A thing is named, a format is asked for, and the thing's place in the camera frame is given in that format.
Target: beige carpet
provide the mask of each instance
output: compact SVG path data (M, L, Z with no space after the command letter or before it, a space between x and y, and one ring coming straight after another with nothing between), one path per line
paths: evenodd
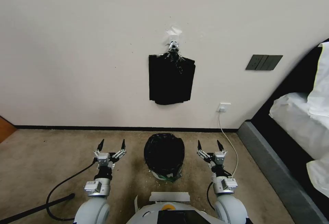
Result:
M116 164L108 198L111 210L108 223L126 223L138 205L148 204L151 191L188 191L191 205L216 216L206 198L211 170L197 156L197 141L206 152L218 150L216 140L228 150L225 169L232 172L236 158L233 149L220 133L173 132L183 139L185 160L183 177L175 183L158 181L144 163L144 145L156 132L82 131L82 130L18 130L0 144L0 219L45 203L49 191L59 182L89 165L93 150L104 138L104 152L116 152L125 139L127 154ZM293 223L279 197L259 170L238 136L228 134L239 154L235 178L238 188L234 196L246 206L254 224ZM51 200L76 193L74 199L52 207L58 217L74 217L79 206L88 199L83 187L93 180L96 166L66 182ZM215 201L210 189L210 200ZM59 223L45 210L14 223Z

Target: trash can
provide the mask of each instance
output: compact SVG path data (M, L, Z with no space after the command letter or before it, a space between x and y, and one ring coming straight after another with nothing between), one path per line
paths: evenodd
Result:
M145 163L160 180L174 182L180 178L184 157L183 140L171 133L153 134L144 147Z

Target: white pillow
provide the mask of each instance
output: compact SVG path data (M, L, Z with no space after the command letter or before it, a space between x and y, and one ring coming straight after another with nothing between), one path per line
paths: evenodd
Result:
M307 103L311 114L329 117L329 42L321 43L319 47L322 47L322 52Z

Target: white cable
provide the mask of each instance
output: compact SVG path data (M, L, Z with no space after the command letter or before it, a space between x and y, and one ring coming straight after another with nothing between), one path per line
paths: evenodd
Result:
M234 152L235 152L235 154L236 154L236 165L235 165L234 171L233 171L233 173L232 173L232 178L233 178L233 176L234 176L234 174L235 174L235 171L236 171L236 169L237 169L237 166L238 166L238 164L239 164L239 156L237 155L237 151L236 151L236 149L234 148L233 144L231 143L231 141L229 140L229 138L228 138L228 137L226 136L226 134L224 133L222 127L220 126L220 112L219 112L219 114L218 114L218 124L219 124L219 128L221 129L222 133L223 133L224 136L226 137L227 141L229 141L230 145L232 146L232 148L234 149Z

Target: light switch panel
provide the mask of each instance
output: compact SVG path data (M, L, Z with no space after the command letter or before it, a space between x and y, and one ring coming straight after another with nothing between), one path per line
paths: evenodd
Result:
M269 55L266 61L270 61L270 65L268 66L267 70L271 71L273 70L277 64L279 63L280 59L283 57L283 55Z
M261 69L261 67L264 65L264 63L265 63L267 57L268 57L268 55L263 55L263 57L261 58L261 60L260 60L260 62L259 62L259 64L258 64L258 66L257 66L256 69L255 69L256 71L258 71L258 70Z
M256 67L258 66L259 62L261 61L262 57L263 57L263 55L261 55L261 54L254 54L251 57L248 65L246 67L246 70L255 70Z

